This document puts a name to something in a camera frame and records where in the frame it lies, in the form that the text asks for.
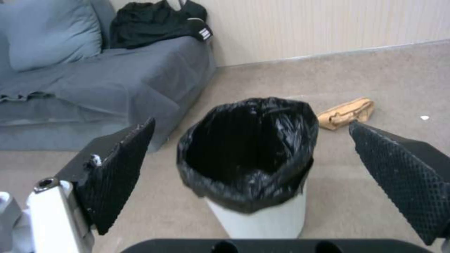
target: bolt hole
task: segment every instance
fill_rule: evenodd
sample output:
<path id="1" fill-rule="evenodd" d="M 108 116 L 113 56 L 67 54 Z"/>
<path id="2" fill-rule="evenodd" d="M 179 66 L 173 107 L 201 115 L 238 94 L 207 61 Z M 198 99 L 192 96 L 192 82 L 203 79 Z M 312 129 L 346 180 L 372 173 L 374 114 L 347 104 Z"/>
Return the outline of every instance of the bolt hole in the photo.
<path id="1" fill-rule="evenodd" d="M 315 253 L 342 253 L 342 251 L 332 242 L 321 241 L 315 247 Z"/>
<path id="2" fill-rule="evenodd" d="M 53 179 L 44 179 L 39 182 L 39 187 L 46 187 L 53 182 Z"/>
<path id="3" fill-rule="evenodd" d="M 212 247 L 211 253 L 239 253 L 239 251 L 232 243 L 221 241 Z"/>

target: trash can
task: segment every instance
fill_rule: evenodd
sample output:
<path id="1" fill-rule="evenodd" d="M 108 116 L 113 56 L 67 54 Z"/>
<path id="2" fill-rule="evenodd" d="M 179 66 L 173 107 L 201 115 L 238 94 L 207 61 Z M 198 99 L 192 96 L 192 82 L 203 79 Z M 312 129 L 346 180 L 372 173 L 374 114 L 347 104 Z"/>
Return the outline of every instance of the trash can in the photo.
<path id="1" fill-rule="evenodd" d="M 231 238 L 296 238 L 317 133 L 317 118 L 301 101 L 220 105 L 180 138 L 178 171 Z"/>

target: pillow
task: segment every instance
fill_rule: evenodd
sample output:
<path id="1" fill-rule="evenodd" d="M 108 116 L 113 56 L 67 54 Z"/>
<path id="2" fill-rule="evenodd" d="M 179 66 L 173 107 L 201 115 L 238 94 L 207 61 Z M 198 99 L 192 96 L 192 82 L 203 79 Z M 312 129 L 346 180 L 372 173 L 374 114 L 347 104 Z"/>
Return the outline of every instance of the pillow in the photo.
<path id="1" fill-rule="evenodd" d="M 116 11 L 114 10 L 114 7 L 109 0 L 90 0 L 90 2 L 100 22 L 100 28 L 102 30 L 103 38 L 102 48 L 111 48 L 109 27 L 111 26 L 111 21 L 116 17 Z"/>
<path id="2" fill-rule="evenodd" d="M 89 0 L 16 0 L 0 5 L 0 22 L 17 71 L 101 52 L 100 25 Z"/>

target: white trash can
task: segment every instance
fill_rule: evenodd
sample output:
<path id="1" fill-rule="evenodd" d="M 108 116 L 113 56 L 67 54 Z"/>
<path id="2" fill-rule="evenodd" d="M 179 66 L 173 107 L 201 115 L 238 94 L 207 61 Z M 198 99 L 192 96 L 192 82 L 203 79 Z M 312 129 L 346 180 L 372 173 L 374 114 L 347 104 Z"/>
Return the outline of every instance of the white trash can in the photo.
<path id="1" fill-rule="evenodd" d="M 306 182 L 302 194 L 252 214 L 224 208 L 208 198 L 205 200 L 232 239 L 294 239 L 305 223 Z"/>

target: black textured gripper pad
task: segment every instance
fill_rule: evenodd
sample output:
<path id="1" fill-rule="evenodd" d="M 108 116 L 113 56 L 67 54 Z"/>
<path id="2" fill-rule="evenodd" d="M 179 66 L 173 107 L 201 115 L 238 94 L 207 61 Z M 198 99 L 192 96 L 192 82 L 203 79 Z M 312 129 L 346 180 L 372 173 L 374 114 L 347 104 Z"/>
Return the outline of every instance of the black textured gripper pad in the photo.
<path id="1" fill-rule="evenodd" d="M 365 167 L 426 245 L 448 237 L 450 158 L 428 143 L 352 122 Z"/>
<path id="2" fill-rule="evenodd" d="M 152 138 L 155 120 L 92 140 L 57 175 L 74 184 L 76 198 L 89 225 L 108 232 L 136 185 Z M 101 165 L 93 164 L 98 155 Z"/>

